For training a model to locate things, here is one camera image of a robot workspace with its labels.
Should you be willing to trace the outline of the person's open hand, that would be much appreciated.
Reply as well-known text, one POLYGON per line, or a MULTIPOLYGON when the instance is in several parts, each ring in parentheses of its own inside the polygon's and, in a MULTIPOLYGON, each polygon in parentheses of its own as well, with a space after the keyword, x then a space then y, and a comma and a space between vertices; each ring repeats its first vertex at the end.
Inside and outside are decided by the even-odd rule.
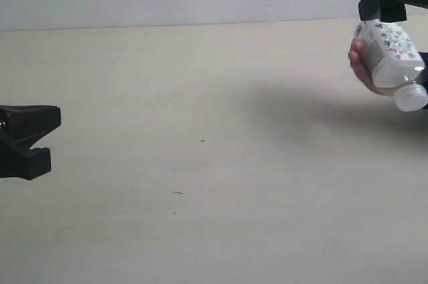
POLYGON ((350 48, 348 51, 348 61, 350 68, 354 72, 356 78, 365 86, 366 89, 370 90, 380 96, 385 96, 387 93, 379 90, 372 82, 371 76, 368 70, 365 68, 365 64, 362 62, 360 55, 362 53, 362 43, 354 38, 351 41, 350 48))

